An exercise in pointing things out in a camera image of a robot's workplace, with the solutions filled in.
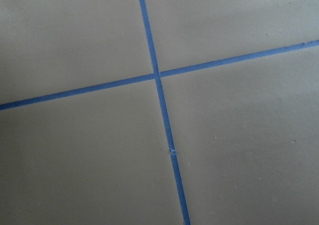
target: floor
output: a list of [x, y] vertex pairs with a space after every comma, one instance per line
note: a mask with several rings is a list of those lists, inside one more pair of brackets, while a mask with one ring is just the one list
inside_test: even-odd
[[318, 0], [0, 0], [0, 223], [319, 223]]

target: gray surface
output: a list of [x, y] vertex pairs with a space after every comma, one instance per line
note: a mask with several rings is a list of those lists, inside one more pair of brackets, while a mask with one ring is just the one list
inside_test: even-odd
[[319, 0], [146, 0], [159, 69], [319, 39]]
[[0, 0], [0, 103], [152, 73], [139, 0]]
[[193, 225], [319, 224], [319, 48], [162, 78]]
[[154, 81], [0, 111], [0, 224], [181, 225]]

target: vertical blue line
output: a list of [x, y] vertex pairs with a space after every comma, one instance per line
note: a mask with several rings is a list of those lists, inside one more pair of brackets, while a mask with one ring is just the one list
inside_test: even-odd
[[140, 0], [140, 6], [141, 6], [143, 21], [144, 21], [146, 37], [147, 37], [148, 45], [149, 45], [149, 51], [150, 51], [150, 55], [151, 55], [151, 61], [152, 61], [152, 66], [153, 66], [153, 71], [154, 71], [156, 88], [157, 88], [158, 95], [159, 95], [160, 109], [161, 109], [161, 113], [163, 116], [165, 132], [166, 132], [168, 147], [170, 150], [170, 158], [171, 158], [172, 165], [173, 165], [180, 206], [181, 206], [185, 225], [190, 225], [188, 209], [187, 209], [183, 184], [182, 184], [182, 180], [181, 180], [181, 176], [180, 176], [177, 155], [175, 152], [174, 140], [173, 140], [173, 136], [172, 136], [172, 132], [171, 132], [171, 128], [170, 128], [163, 87], [162, 87], [162, 83], [160, 80], [158, 61], [156, 58], [155, 47], [154, 47], [154, 42], [153, 42], [153, 37], [152, 37], [152, 31], [151, 31], [151, 26], [150, 26], [150, 22], [149, 22], [149, 17], [148, 17], [148, 12], [147, 12], [147, 8], [146, 8], [145, 0]]

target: blue tape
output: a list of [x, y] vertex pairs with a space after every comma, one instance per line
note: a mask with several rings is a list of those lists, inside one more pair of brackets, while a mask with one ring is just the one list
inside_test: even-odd
[[98, 85], [94, 85], [94, 86], [83, 87], [83, 88], [79, 88], [79, 89], [69, 90], [69, 91], [65, 91], [65, 92], [58, 92], [58, 93], [45, 95], [45, 96], [41, 96], [41, 97], [30, 98], [30, 99], [26, 99], [26, 100], [22, 100], [22, 101], [10, 102], [10, 103], [0, 105], [0, 111], [14, 108], [14, 107], [21, 107], [21, 106], [25, 106], [25, 105], [29, 105], [29, 104], [34, 104], [34, 103], [38, 103], [38, 102], [45, 102], [45, 101], [50, 101], [50, 100], [54, 100], [54, 99], [58, 99], [58, 98], [69, 97], [69, 96], [74, 96], [74, 95], [78, 95], [78, 94], [103, 90], [103, 89], [107, 89], [107, 88], [123, 86], [123, 85], [131, 84], [131, 83], [147, 81], [147, 80], [151, 80], [151, 79], [154, 79], [154, 75], [147, 74], [147, 75], [132, 77], [132, 78], [123, 79], [123, 80], [119, 80], [119, 81], [107, 82], [107, 83], [98, 84]]
[[254, 52], [254, 53], [250, 53], [250, 54], [245, 54], [245, 55], [236, 56], [236, 57], [230, 57], [230, 58], [221, 59], [221, 60], [212, 61], [212, 62], [205, 62], [205, 63], [193, 65], [193, 66], [187, 66], [187, 67], [181, 67], [181, 68], [177, 68], [177, 69], [167, 70], [167, 71], [160, 72], [160, 76], [167, 77], [167, 76], [172, 76], [172, 75], [181, 74], [181, 73], [185, 73], [185, 72], [197, 71], [197, 70], [201, 70], [201, 69], [205, 69], [205, 68], [216, 67], [216, 66], [226, 65], [226, 64], [230, 64], [230, 63], [246, 61], [246, 60], [251, 60], [254, 58], [265, 57], [265, 56], [275, 55], [275, 54], [284, 53], [284, 52], [296, 51], [296, 50], [304, 49], [304, 48], [308, 48], [308, 47], [316, 47], [316, 46], [319, 46], [319, 40], [295, 44], [295, 45], [288, 46], [288, 47], [280, 47], [280, 48], [270, 49], [270, 50], [261, 51], [261, 52]]
[[150, 51], [150, 56], [151, 56], [151, 61], [152, 61], [152, 66], [153, 66], [153, 71], [154, 71], [154, 79], [156, 82], [156, 88], [157, 88], [158, 95], [159, 95], [159, 103], [160, 103], [161, 113], [163, 116], [168, 147], [169, 147], [169, 150], [171, 151], [170, 157], [171, 157], [172, 166], [173, 166], [173, 170], [174, 170], [181, 211], [183, 214], [183, 219], [184, 219], [185, 224], [190, 225], [188, 209], [187, 209], [184, 189], [183, 189], [183, 185], [182, 185], [182, 180], [181, 180], [181, 176], [180, 176], [177, 156], [176, 156], [176, 152], [175, 152], [174, 140], [173, 140], [173, 136], [172, 136], [172, 132], [171, 132], [171, 128], [170, 128], [169, 117], [168, 117], [168, 113], [167, 113], [167, 107], [166, 107], [163, 87], [162, 87], [162, 83], [160, 80], [158, 61], [156, 58], [153, 36], [152, 36], [152, 31], [151, 31], [151, 26], [150, 26], [150, 21], [149, 21], [149, 17], [148, 17], [148, 12], [147, 12], [147, 8], [146, 8], [145, 0], [140, 0], [140, 6], [141, 6], [143, 22], [144, 22], [146, 37], [148, 40], [149, 51]]

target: blue line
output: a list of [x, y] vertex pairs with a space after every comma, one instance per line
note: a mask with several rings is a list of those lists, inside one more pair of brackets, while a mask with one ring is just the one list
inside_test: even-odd
[[304, 49], [304, 48], [308, 48], [308, 47], [316, 47], [316, 46], [319, 46], [319, 40], [295, 44], [295, 45], [288, 46], [288, 47], [280, 47], [280, 48], [270, 49], [270, 50], [261, 51], [261, 52], [254, 52], [254, 53], [250, 53], [250, 54], [245, 54], [245, 55], [236, 56], [236, 57], [230, 57], [230, 58], [221, 59], [221, 60], [212, 61], [212, 62], [205, 62], [205, 63], [193, 65], [193, 66], [187, 66], [187, 67], [181, 67], [181, 68], [177, 68], [177, 69], [167, 70], [167, 71], [160, 72], [160, 76], [167, 77], [167, 76], [172, 76], [172, 75], [181, 74], [181, 73], [185, 73], [185, 72], [197, 71], [197, 70], [201, 70], [201, 69], [205, 69], [205, 68], [216, 67], [216, 66], [221, 66], [221, 65], [225, 65], [225, 64], [230, 64], [230, 63], [235, 63], [235, 62], [240, 62], [240, 61], [245, 61], [245, 60], [251, 60], [254, 58], [265, 57], [265, 56], [275, 55], [275, 54], [284, 53], [284, 52], [296, 51], [296, 50]]
[[14, 108], [14, 107], [21, 107], [21, 106], [25, 106], [25, 105], [29, 105], [29, 104], [33, 104], [33, 103], [45, 102], [45, 101], [54, 100], [54, 99], [58, 99], [58, 98], [69, 97], [69, 96], [74, 96], [74, 95], [78, 95], [78, 94], [103, 90], [103, 89], [107, 89], [107, 88], [123, 86], [123, 85], [131, 84], [131, 83], [147, 81], [147, 80], [151, 80], [151, 79], [154, 79], [154, 75], [148, 74], [148, 75], [132, 77], [132, 78], [128, 78], [128, 79], [123, 79], [123, 80], [119, 80], [119, 81], [107, 82], [107, 83], [98, 84], [98, 85], [94, 85], [94, 86], [69, 90], [69, 91], [65, 91], [65, 92], [58, 92], [58, 93], [45, 95], [45, 96], [41, 96], [41, 97], [34, 97], [34, 98], [30, 98], [30, 99], [25, 99], [22, 101], [10, 102], [10, 103], [0, 105], [0, 111]]
[[183, 214], [185, 225], [190, 225], [188, 209], [187, 209], [183, 184], [182, 184], [182, 180], [181, 180], [181, 176], [180, 176], [177, 155], [175, 152], [174, 140], [173, 140], [173, 136], [172, 136], [172, 132], [171, 132], [171, 128], [170, 128], [163, 87], [162, 87], [161, 80], [160, 80], [158, 61], [156, 58], [155, 47], [154, 47], [154, 42], [153, 42], [153, 37], [152, 37], [152, 31], [151, 31], [151, 26], [150, 26], [150, 22], [149, 22], [149, 17], [148, 17], [148, 12], [147, 12], [147, 8], [146, 8], [145, 0], [140, 0], [140, 6], [141, 6], [143, 21], [144, 21], [146, 37], [147, 37], [148, 45], [149, 45], [149, 51], [150, 51], [150, 56], [151, 56], [151, 61], [152, 61], [152, 66], [153, 66], [153, 71], [154, 71], [154, 78], [155, 78], [156, 87], [157, 87], [157, 91], [158, 91], [158, 95], [159, 95], [159, 103], [160, 103], [161, 113], [163, 116], [168, 147], [170, 150], [170, 159], [172, 161], [172, 166], [173, 166], [173, 170], [174, 170], [181, 211]]

